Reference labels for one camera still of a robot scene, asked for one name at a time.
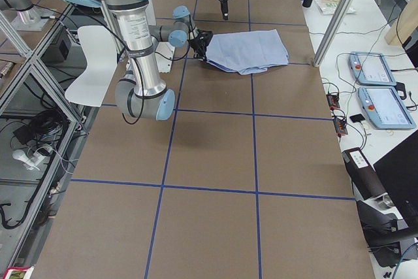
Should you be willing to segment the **light blue striped shirt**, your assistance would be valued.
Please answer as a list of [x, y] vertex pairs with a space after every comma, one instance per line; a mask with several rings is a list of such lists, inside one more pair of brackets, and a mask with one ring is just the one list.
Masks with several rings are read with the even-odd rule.
[[289, 64], [289, 54], [275, 29], [214, 35], [206, 58], [222, 71], [241, 75]]

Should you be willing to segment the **white plastic chair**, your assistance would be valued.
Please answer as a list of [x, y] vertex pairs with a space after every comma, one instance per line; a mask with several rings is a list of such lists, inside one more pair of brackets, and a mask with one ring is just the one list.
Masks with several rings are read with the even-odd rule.
[[100, 107], [118, 65], [112, 34], [103, 26], [78, 29], [86, 69], [65, 91], [66, 100], [89, 107]]

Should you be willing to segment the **upper blue teach pendant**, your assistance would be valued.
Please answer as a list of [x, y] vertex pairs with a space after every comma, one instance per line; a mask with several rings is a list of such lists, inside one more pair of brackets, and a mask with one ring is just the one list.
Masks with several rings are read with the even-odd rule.
[[349, 53], [349, 66], [355, 80], [364, 86], [396, 86], [385, 57], [375, 52]]

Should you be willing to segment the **blue teach pendant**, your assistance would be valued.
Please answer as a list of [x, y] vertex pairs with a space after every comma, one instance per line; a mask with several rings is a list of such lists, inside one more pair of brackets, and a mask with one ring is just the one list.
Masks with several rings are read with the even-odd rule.
[[396, 86], [385, 57], [375, 52], [349, 53], [349, 66], [355, 80], [364, 86]]
[[416, 128], [416, 123], [392, 86], [361, 86], [358, 97], [376, 129]]

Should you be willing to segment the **lower blue teach pendant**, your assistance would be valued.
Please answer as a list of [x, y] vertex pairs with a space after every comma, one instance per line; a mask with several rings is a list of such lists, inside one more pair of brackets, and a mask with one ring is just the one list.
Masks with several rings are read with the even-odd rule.
[[416, 128], [416, 123], [392, 86], [361, 86], [358, 97], [376, 129]]

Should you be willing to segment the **black computer monitor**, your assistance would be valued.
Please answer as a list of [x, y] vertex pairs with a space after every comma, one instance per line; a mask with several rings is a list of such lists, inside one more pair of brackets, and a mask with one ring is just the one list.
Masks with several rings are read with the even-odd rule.
[[409, 226], [417, 225], [417, 132], [374, 163], [375, 172]]

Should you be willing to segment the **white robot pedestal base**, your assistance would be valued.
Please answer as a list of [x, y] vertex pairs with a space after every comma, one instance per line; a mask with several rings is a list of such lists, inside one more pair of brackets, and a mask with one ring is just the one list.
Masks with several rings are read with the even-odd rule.
[[120, 11], [118, 26], [124, 43], [129, 51], [144, 50], [152, 43], [157, 69], [160, 73], [169, 73], [172, 67], [175, 47], [169, 44], [168, 36], [157, 35], [152, 0], [144, 7]]

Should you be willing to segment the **aluminium frame post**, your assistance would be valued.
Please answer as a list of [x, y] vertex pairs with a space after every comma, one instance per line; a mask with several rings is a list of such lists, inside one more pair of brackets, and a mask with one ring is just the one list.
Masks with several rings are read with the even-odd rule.
[[315, 53], [315, 57], [313, 59], [313, 66], [319, 67], [322, 61], [325, 58], [327, 51], [329, 50], [334, 37], [336, 36], [338, 29], [347, 13], [349, 6], [351, 5], [353, 0], [340, 0], [331, 20], [325, 31], [323, 39]]

